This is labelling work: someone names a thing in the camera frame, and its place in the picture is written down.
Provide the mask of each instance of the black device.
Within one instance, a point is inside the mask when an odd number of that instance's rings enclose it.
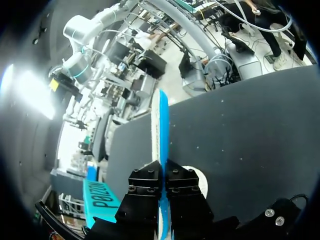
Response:
[[[84,239],[153,240],[155,234],[158,235],[163,184],[170,206],[170,230],[174,240],[266,239],[266,234],[274,239],[296,239],[294,237],[303,232],[297,222],[301,209],[294,200],[305,198],[307,209],[308,198],[304,194],[276,200],[258,217],[243,225],[236,216],[214,221],[214,213],[199,188],[199,178],[193,169],[185,169],[168,160],[164,175],[162,171],[158,161],[134,169],[128,178],[128,192],[115,214],[116,223],[96,217],[92,228],[83,231]],[[43,202],[36,203],[35,207],[62,238],[83,240],[57,220]]]
[[[158,79],[166,72],[167,62],[152,50],[147,50],[139,59],[137,67]]]
[[[116,41],[112,47],[107,51],[106,55],[110,61],[116,65],[123,62],[123,59],[130,53],[130,48]]]
[[[189,52],[185,51],[184,55],[181,59],[181,62],[179,64],[179,70],[180,70],[180,75],[183,79],[186,78],[187,74],[193,69],[194,67],[190,63],[190,56]]]
[[[134,38],[131,38],[131,39],[129,40],[129,43],[131,44],[131,46],[132,46],[133,48],[139,49],[139,50],[141,50],[142,52],[144,51],[144,48],[143,48],[139,43],[137,43]]]
[[[270,64],[274,64],[275,60],[277,59],[273,54],[271,55],[266,55],[264,58],[268,61]]]
[[[235,45],[235,49],[238,53],[249,53],[251,55],[255,55],[255,52],[245,42],[230,36],[229,33],[223,32],[221,35],[229,39]]]
[[[150,32],[148,32],[148,30],[150,29],[150,27],[151,27],[151,24],[150,24],[150,23],[144,22],[144,23],[139,27],[139,29],[140,29],[141,31],[145,32],[145,33],[150,33]]]
[[[55,93],[55,97],[61,103],[69,92],[74,96],[74,99],[80,103],[83,95],[80,93],[79,89],[75,86],[75,81],[70,77],[66,76],[62,72],[57,74],[53,73],[50,76],[51,83],[50,88]]]

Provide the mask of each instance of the person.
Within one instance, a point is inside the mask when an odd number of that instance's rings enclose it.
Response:
[[[153,44],[153,39],[158,36],[158,34],[149,34],[139,29],[133,29],[131,35],[134,37],[134,41],[144,50],[149,50]]]
[[[270,29],[272,23],[286,26],[289,22],[288,17],[277,6],[272,4],[271,0],[244,0],[250,7],[255,16],[255,25],[263,29]],[[303,62],[307,40],[299,28],[292,24],[288,29],[294,36],[293,51],[290,52],[291,57],[301,66],[306,64]],[[279,43],[271,32],[261,31],[262,36],[270,45],[273,55],[276,57],[273,68],[280,70],[286,63],[286,55],[281,51]]]

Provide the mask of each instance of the tubing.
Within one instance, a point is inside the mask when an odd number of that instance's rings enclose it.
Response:
[[[204,71],[205,71],[206,74],[208,73],[209,65],[211,65],[214,62],[224,62],[224,63],[228,64],[230,69],[232,69],[232,66],[231,66],[230,62],[228,62],[227,60],[224,60],[222,58],[213,58],[205,65]]]
[[[190,15],[190,13],[189,12],[187,12],[187,11],[185,11],[177,2],[175,2],[174,0],[168,0],[172,5],[174,5],[177,9],[179,9],[180,10],[180,12],[185,12],[186,13],[186,16],[187,16],[187,18],[191,21],[191,22],[193,22],[207,37],[208,37],[208,39],[215,45],[215,46],[217,46],[217,47],[219,47],[220,48],[220,46],[218,46],[219,45],[219,42],[217,41],[217,42],[214,42],[209,36],[208,36],[208,34],[205,32],[205,30],[202,28],[202,26],[197,22],[197,21],[195,21],[192,17],[191,17],[191,15]]]
[[[168,14],[174,21],[176,21],[182,28],[184,28],[191,37],[199,44],[199,46],[205,51],[209,59],[213,58],[216,53],[212,46],[207,41],[207,36],[192,22],[189,21],[182,12],[176,9],[172,4],[166,0],[147,0],[149,3],[161,9]]]

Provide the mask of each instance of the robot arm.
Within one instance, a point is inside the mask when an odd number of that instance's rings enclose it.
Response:
[[[138,0],[127,0],[124,4],[117,3],[99,12],[93,19],[76,15],[66,23],[63,35],[70,40],[73,52],[78,52],[81,46],[88,45],[103,29],[124,20],[137,3]]]

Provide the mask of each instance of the floor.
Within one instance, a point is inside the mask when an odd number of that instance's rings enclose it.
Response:
[[[207,28],[212,35],[215,37],[217,42],[224,48],[225,44],[229,44],[230,41],[227,40],[225,42],[225,38],[221,35],[221,32],[216,32],[213,26],[209,26]],[[262,73],[268,74],[272,73],[275,70],[273,66],[269,64],[269,62],[264,58],[265,55],[271,55],[271,49],[261,33],[258,30],[255,30],[255,36],[250,37],[246,30],[242,29],[235,34],[235,37],[243,40],[251,49],[255,51],[255,55],[261,62],[262,66]],[[282,36],[284,39],[289,40],[287,36]],[[202,51],[200,46],[194,41],[194,39],[190,36],[190,34],[186,34],[182,40],[194,51],[194,54],[200,57],[206,56],[206,54]],[[283,70],[300,67],[298,63],[293,61],[288,53],[286,55],[286,63],[283,67]],[[183,89],[182,89],[182,78],[180,76],[180,72],[178,69],[178,65],[183,57],[183,53],[179,50],[179,48],[172,43],[171,41],[167,45],[166,50],[163,52],[161,57],[167,61],[166,71],[165,74],[162,76],[161,80],[158,83],[158,88],[162,89],[168,96],[169,105],[176,104],[178,102],[184,101],[191,96],[189,96]],[[311,65],[311,62],[307,57],[304,57],[304,62],[307,65]]]

